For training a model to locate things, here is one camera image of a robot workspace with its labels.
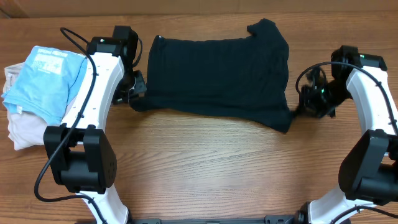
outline black t-shirt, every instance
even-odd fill
[[[289,46],[272,21],[251,36],[190,41],[157,36],[149,53],[147,92],[136,111],[171,108],[249,119],[286,133],[292,122],[285,88]]]

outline wooden table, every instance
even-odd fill
[[[290,47],[286,97],[298,103],[298,74],[327,61],[340,45],[382,55],[389,87],[398,100],[398,13],[268,13],[219,16],[115,16],[54,19],[1,19],[0,67],[23,62],[35,45],[78,51],[59,32],[65,26],[87,39],[111,36],[114,25],[131,26],[144,41],[138,66],[146,76],[155,35],[208,40],[246,37],[246,26],[263,17],[274,21]],[[43,146],[15,151],[0,112],[0,223],[73,223],[90,220],[81,200],[43,203],[33,194],[47,156]],[[116,188],[134,218],[237,218],[294,213],[338,183],[338,169],[361,136],[352,100],[335,119],[296,119],[287,134],[234,118],[158,110],[137,113],[112,106],[106,135],[118,158]],[[68,194],[47,172],[40,191]],[[384,206],[398,213],[398,204]],[[396,223],[373,212],[353,223]]]

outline folded clothing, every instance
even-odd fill
[[[73,99],[67,106],[65,115],[73,105]],[[14,149],[20,150],[31,146],[44,145],[43,135],[47,123],[40,117],[30,112],[12,114],[7,112],[8,138],[14,142]]]
[[[248,32],[233,40],[157,36],[149,52],[147,92],[131,107],[244,118],[286,133],[292,122],[284,94],[289,46],[267,19]]]
[[[48,125],[59,125],[80,89],[86,66],[83,55],[35,46],[15,84],[2,95],[3,104],[11,114],[26,111]]]
[[[4,74],[6,75],[6,82],[2,88],[3,93],[10,90],[11,86],[15,84],[23,66],[24,63],[22,62],[4,68]]]

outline light blue shirt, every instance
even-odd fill
[[[10,90],[2,95],[10,113],[28,111],[59,125],[78,94],[87,68],[85,56],[35,46]]]

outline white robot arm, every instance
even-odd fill
[[[56,148],[62,145],[65,134],[72,132],[62,151],[50,162],[53,177],[57,184],[65,185],[70,192],[86,195],[83,200],[97,223],[106,220],[107,224],[132,224],[131,214],[122,204],[114,186],[117,161],[104,130],[111,103],[129,103],[146,91],[141,73],[132,70],[137,63],[133,63],[133,60],[138,40],[130,27],[123,26],[115,27],[112,38],[94,37],[88,44],[87,54],[96,66],[96,74],[93,64],[89,63],[76,100],[62,120],[62,125],[49,126],[44,133],[45,149],[50,158]],[[83,116],[73,128],[88,96],[93,75],[96,78],[91,95]],[[69,150],[77,144],[84,145],[85,151]]]
[[[363,69],[382,83],[381,85],[389,97],[394,116],[398,117],[398,111],[387,84],[387,72],[380,68],[369,66],[364,66]],[[359,121],[361,123],[362,134],[367,130],[381,129],[387,134],[394,135],[395,132],[389,119],[386,102],[384,101],[380,88],[375,85],[375,82],[363,72],[353,69],[346,81],[346,86],[355,102]],[[345,193],[340,189],[340,186],[337,185],[321,199],[310,203],[308,208],[308,220],[311,224],[328,224],[339,214],[358,205],[369,207],[376,206],[367,200],[348,200]],[[355,214],[357,214],[357,211],[351,212],[338,220],[336,224],[345,221]]]

